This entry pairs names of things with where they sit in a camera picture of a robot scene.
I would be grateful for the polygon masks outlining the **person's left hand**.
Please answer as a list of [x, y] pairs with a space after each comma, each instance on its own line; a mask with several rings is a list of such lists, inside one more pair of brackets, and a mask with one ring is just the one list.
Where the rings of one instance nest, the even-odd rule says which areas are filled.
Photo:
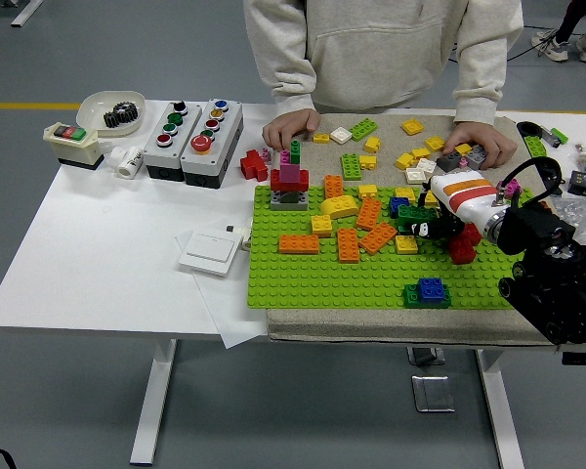
[[492, 125], [479, 122], [459, 122], [444, 144], [443, 153], [452, 153], [458, 145], [473, 142], [481, 145], [486, 158], [481, 169], [497, 168], [507, 163], [518, 145], [498, 132]]

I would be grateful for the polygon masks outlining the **person's right hand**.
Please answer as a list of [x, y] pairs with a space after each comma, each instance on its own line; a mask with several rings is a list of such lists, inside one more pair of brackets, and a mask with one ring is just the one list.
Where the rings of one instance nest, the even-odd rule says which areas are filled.
[[293, 138], [304, 132], [314, 132], [321, 120], [321, 114], [312, 108], [283, 113], [263, 127], [265, 144], [276, 151], [290, 149]]

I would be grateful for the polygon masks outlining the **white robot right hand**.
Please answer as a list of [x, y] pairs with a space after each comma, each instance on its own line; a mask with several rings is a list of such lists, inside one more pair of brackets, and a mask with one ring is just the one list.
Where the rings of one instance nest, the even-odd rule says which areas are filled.
[[429, 222], [406, 225], [416, 236], [442, 239], [460, 235], [473, 224], [486, 240], [496, 243], [507, 204], [497, 188], [478, 171], [464, 171], [432, 176], [422, 185], [419, 201], [427, 194], [439, 202], [440, 216]]

